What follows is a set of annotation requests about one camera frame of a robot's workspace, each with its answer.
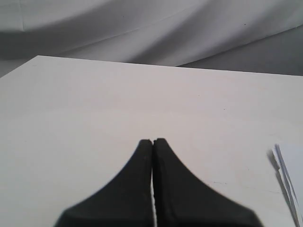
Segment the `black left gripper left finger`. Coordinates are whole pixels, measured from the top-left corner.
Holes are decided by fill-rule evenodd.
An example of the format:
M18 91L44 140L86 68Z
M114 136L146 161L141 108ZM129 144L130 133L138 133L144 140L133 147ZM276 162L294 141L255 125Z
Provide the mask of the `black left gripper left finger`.
M66 209L57 227L152 227L152 142L141 140L121 171L101 190Z

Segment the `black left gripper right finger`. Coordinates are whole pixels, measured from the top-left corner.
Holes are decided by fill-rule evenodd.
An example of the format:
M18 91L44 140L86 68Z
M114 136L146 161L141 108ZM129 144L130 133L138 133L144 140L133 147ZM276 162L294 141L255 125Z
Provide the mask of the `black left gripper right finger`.
M165 139L152 151L152 180L159 227L260 227L250 209L200 181Z

